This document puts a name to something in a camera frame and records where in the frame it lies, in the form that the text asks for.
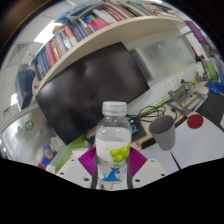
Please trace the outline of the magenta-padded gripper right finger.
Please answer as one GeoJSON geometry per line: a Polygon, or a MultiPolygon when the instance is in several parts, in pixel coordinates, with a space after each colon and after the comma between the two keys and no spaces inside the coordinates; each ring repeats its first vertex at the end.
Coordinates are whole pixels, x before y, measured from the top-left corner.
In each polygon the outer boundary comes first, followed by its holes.
{"type": "Polygon", "coordinates": [[[127,173],[129,189],[144,187],[165,176],[166,171],[155,159],[147,159],[136,149],[130,148],[127,173]]]}

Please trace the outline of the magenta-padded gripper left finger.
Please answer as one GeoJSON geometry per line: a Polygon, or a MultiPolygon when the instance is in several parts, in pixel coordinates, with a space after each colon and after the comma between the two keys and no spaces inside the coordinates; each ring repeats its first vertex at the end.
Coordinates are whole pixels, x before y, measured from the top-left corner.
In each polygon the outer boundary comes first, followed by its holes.
{"type": "Polygon", "coordinates": [[[69,160],[57,172],[57,176],[84,188],[97,185],[96,148],[72,150],[69,160]]]}

